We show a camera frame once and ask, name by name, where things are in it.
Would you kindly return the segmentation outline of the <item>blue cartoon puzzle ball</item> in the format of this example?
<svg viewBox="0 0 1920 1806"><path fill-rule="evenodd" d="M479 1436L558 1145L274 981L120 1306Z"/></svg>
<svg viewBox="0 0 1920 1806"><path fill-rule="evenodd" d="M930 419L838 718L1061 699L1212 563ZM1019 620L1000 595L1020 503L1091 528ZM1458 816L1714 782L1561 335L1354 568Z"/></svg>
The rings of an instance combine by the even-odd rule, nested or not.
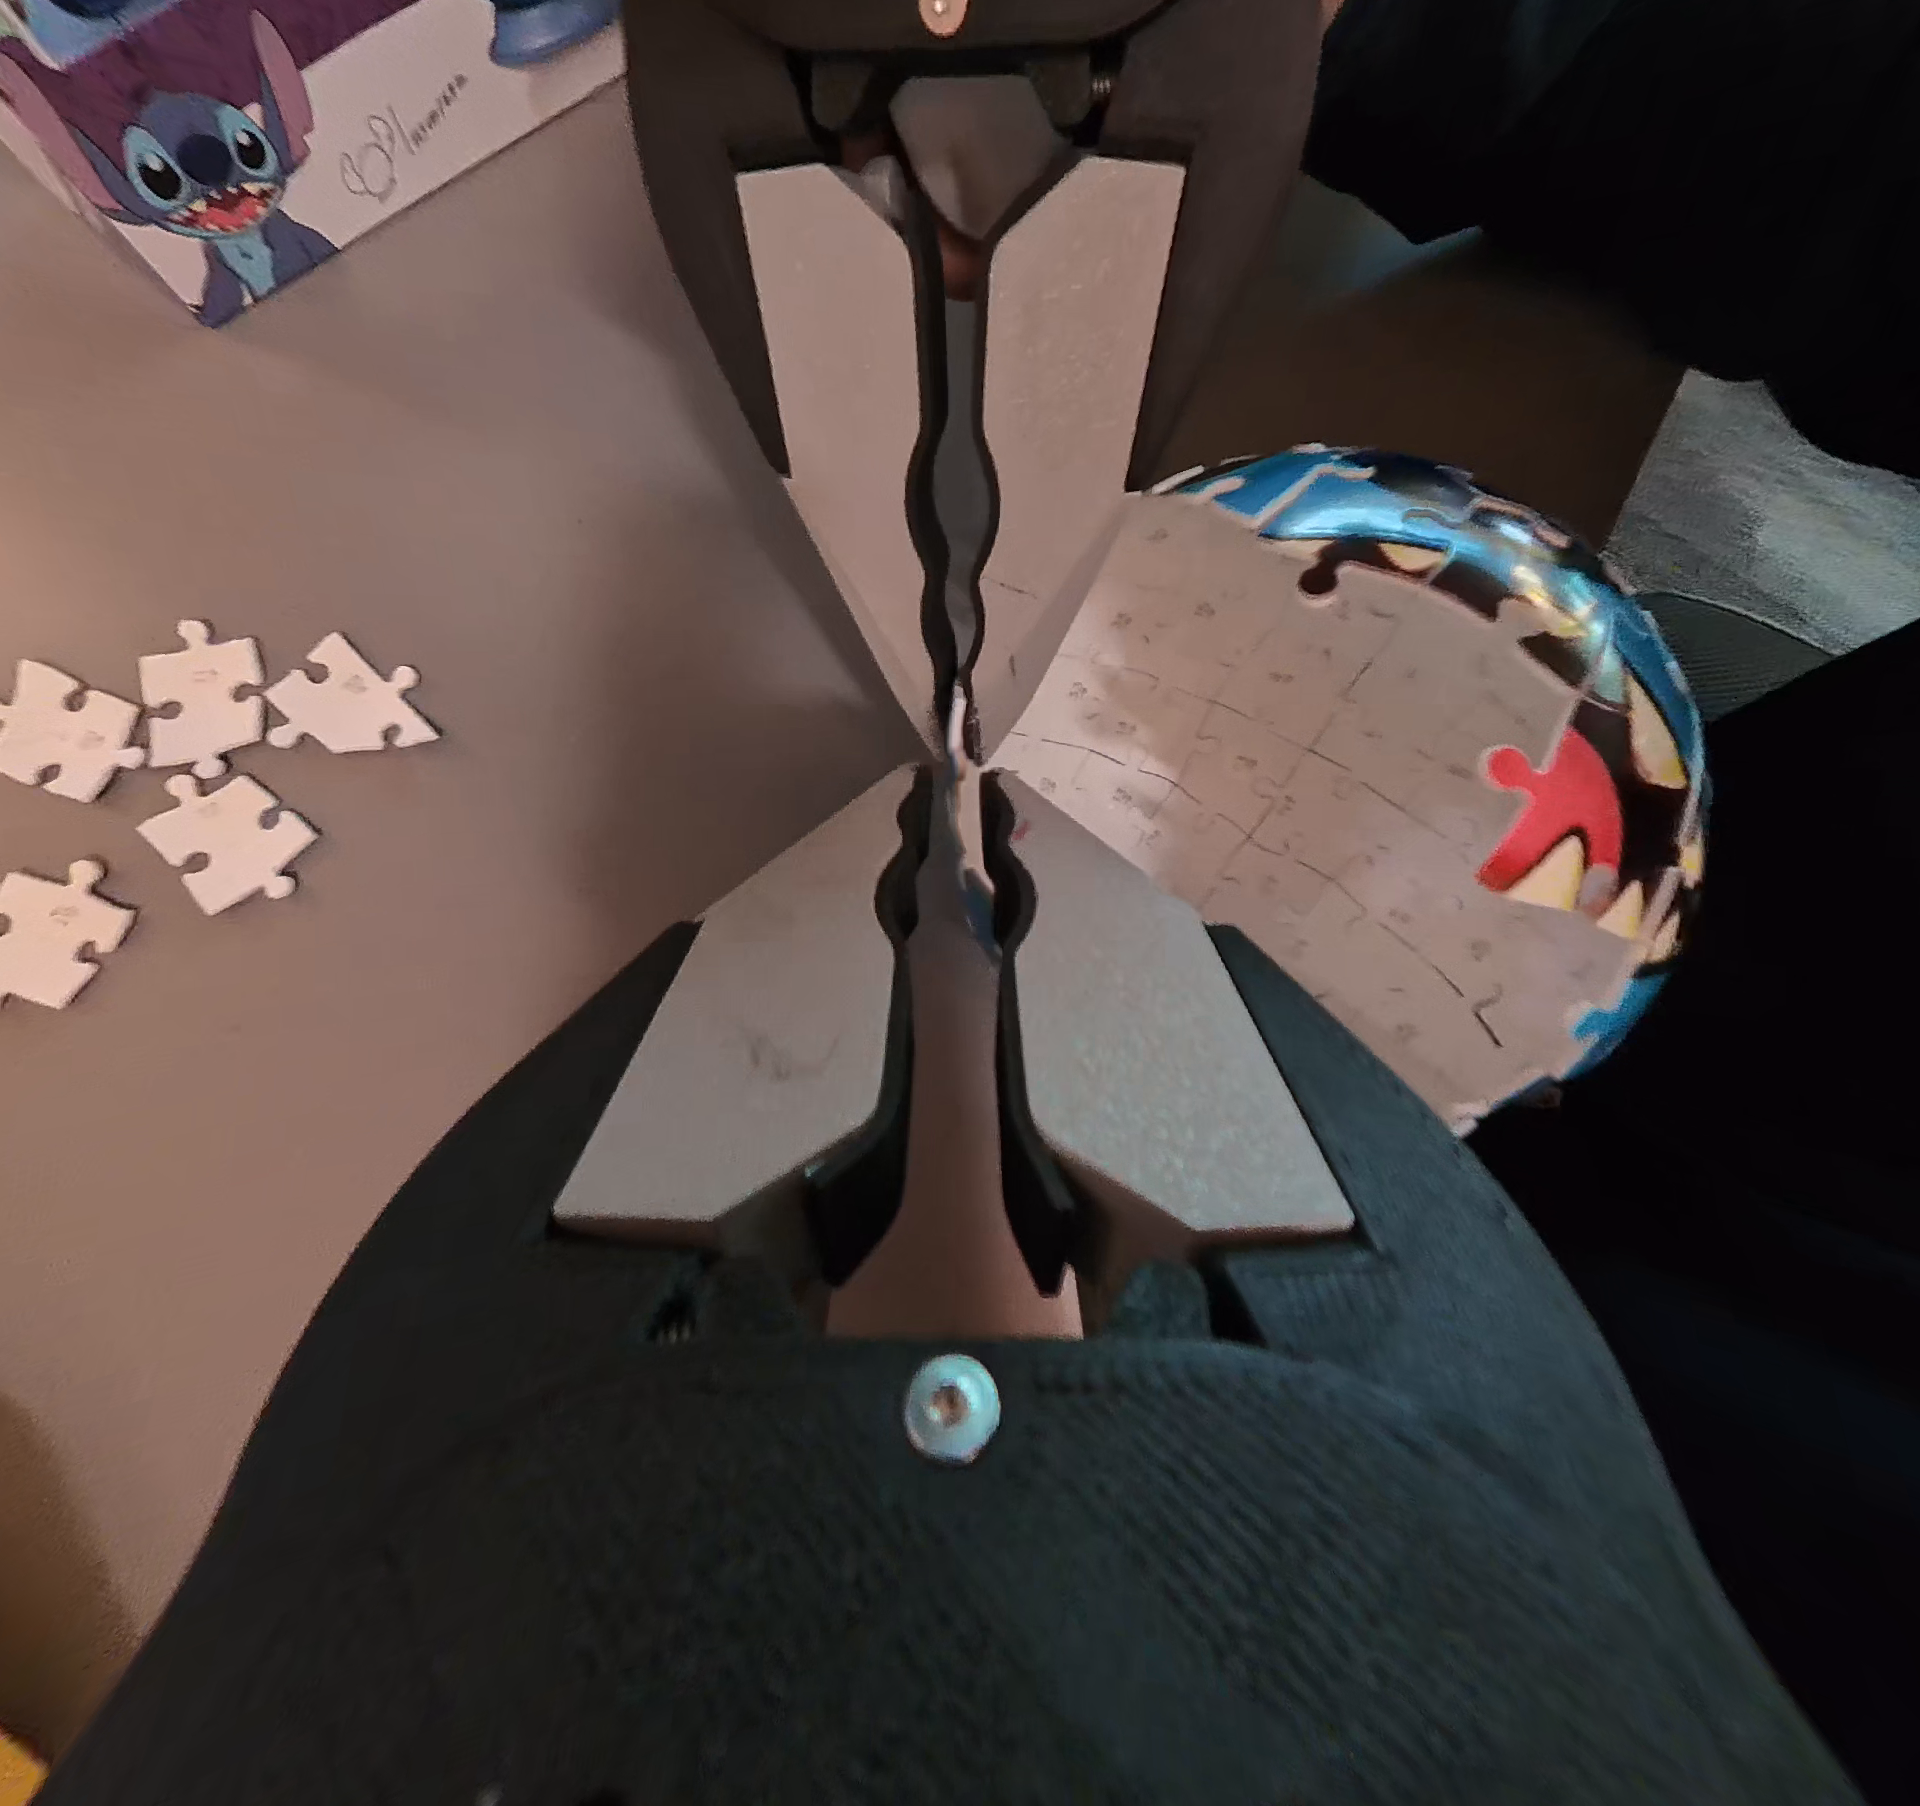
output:
<svg viewBox="0 0 1920 1806"><path fill-rule="evenodd" d="M1627 1043L1706 878L1706 726L1657 624L1577 534L1401 452L1135 497L989 764L1456 1134Z"/></svg>

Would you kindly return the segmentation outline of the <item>white puzzle piece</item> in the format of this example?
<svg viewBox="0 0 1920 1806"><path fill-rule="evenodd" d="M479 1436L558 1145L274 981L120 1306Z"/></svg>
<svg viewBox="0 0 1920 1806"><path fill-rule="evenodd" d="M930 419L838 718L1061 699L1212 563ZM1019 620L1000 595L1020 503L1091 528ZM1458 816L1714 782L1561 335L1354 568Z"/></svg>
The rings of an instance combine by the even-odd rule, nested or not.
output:
<svg viewBox="0 0 1920 1806"><path fill-rule="evenodd" d="M297 890L293 861L320 833L248 774L216 787L193 774L163 782L172 806L132 827L172 868L203 916L251 899L284 901Z"/></svg>
<svg viewBox="0 0 1920 1806"><path fill-rule="evenodd" d="M979 764L977 718L961 682L953 684L946 699L942 747L938 813L953 861L959 916L987 959L999 959L997 785Z"/></svg>
<svg viewBox="0 0 1920 1806"><path fill-rule="evenodd" d="M50 663L18 659L13 698L2 701L2 776L94 803L119 774L144 767L146 750L131 744L136 720L135 704Z"/></svg>
<svg viewBox="0 0 1920 1806"><path fill-rule="evenodd" d="M108 868L81 860L63 878L9 873L2 878L2 1003L65 1010L95 979L135 922L131 906L97 893Z"/></svg>
<svg viewBox="0 0 1920 1806"><path fill-rule="evenodd" d="M301 667L262 692L262 701L277 713L264 744L291 750L311 739L333 755L435 744L440 732L409 701L409 692L417 687L417 669L381 672L345 635L331 632Z"/></svg>
<svg viewBox="0 0 1920 1806"><path fill-rule="evenodd" d="M152 773L216 780L266 729L264 663L253 637L219 638L206 620L179 620L177 646L135 661L142 753Z"/></svg>

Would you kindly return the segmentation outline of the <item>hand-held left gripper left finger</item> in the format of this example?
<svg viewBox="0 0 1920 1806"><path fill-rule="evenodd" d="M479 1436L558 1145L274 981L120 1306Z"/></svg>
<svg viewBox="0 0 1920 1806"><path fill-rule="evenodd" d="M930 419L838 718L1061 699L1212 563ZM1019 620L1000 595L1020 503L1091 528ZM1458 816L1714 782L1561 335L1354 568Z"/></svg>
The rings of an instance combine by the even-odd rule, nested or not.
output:
<svg viewBox="0 0 1920 1806"><path fill-rule="evenodd" d="M706 907L556 1223L849 1279L905 1186L922 863L899 767Z"/></svg>

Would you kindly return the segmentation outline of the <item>person's right forearm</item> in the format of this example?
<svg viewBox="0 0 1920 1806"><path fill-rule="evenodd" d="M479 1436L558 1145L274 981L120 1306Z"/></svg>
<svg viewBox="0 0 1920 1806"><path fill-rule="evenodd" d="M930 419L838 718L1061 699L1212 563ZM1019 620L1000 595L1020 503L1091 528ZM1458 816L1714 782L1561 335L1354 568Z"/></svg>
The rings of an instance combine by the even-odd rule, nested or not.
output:
<svg viewBox="0 0 1920 1806"><path fill-rule="evenodd" d="M1915 475L1917 0L1343 0L1304 164Z"/></svg>

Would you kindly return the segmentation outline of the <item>cartoon printed puzzle box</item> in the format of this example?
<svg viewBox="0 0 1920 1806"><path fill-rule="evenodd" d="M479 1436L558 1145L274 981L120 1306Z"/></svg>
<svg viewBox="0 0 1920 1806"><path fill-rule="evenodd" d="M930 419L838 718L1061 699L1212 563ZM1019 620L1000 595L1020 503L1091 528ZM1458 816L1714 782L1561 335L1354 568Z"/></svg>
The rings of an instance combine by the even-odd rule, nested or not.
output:
<svg viewBox="0 0 1920 1806"><path fill-rule="evenodd" d="M207 328L622 71L618 0L2 0L3 150Z"/></svg>

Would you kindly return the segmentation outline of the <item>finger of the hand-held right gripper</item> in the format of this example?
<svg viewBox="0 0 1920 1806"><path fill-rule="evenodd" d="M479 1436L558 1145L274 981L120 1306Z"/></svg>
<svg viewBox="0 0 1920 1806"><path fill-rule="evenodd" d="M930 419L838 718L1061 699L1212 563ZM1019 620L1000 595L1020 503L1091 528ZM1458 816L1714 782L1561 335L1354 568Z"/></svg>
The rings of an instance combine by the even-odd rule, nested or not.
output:
<svg viewBox="0 0 1920 1806"><path fill-rule="evenodd" d="M959 309L946 604L974 758L1010 737L1112 540L1184 190L1171 163L1062 163Z"/></svg>
<svg viewBox="0 0 1920 1806"><path fill-rule="evenodd" d="M942 753L956 642L933 500L938 267L900 163L736 182L777 402L782 483L883 682Z"/></svg>

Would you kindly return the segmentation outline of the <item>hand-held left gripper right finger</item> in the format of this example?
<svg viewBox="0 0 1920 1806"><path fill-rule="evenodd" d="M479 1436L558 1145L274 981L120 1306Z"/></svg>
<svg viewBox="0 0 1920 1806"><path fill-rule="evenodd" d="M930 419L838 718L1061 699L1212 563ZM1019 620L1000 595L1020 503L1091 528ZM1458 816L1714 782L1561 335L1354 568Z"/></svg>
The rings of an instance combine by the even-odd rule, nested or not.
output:
<svg viewBox="0 0 1920 1806"><path fill-rule="evenodd" d="M1003 1200L1035 1287L1347 1238L1354 1209L1201 918L989 776Z"/></svg>

